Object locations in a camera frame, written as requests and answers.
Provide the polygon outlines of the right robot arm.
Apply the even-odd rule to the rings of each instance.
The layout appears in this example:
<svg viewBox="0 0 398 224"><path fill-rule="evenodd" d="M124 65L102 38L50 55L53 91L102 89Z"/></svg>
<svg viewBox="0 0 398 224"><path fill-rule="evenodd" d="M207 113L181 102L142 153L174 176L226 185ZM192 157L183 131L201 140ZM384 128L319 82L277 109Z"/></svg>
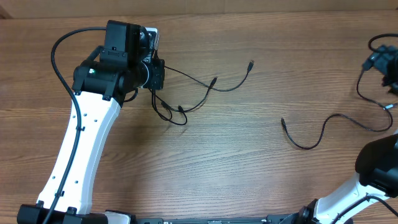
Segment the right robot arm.
<svg viewBox="0 0 398 224"><path fill-rule="evenodd" d="M390 123L384 129L371 129L355 119L335 113L324 121L318 142L311 147L298 145L287 130L285 120L281 118L282 127L293 145L300 149L310 150L317 147L322 140L323 133L329 119L342 117L350 120L363 129L380 133L392 128L394 118L389 111L393 106L383 105L380 102L363 96L359 91L359 83L363 74L375 68L381 72L383 86L391 86L391 91L397 94L397 47L381 45L377 49L369 46L373 52L363 63L359 75L356 92L359 97L374 103L388 115ZM360 151L355 162L355 173L352 178L326 197L314 200L310 205L303 207L297 214L295 223L352 223L352 217L368 206L380 202L395 216L394 210L386 200L397 197L397 132L393 135L372 141Z"/></svg>

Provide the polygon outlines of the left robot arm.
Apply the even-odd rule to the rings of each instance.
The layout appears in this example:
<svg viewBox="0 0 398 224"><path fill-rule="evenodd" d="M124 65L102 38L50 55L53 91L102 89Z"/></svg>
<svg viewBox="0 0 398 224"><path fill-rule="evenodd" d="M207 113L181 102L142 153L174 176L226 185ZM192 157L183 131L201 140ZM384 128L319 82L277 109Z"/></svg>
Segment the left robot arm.
<svg viewBox="0 0 398 224"><path fill-rule="evenodd" d="M75 69L67 86L72 108L52 173L35 205L21 205L17 222L135 223L130 213L92 212L96 171L109 131L125 102L140 88L163 87L159 32L119 21L104 27L104 44Z"/></svg>

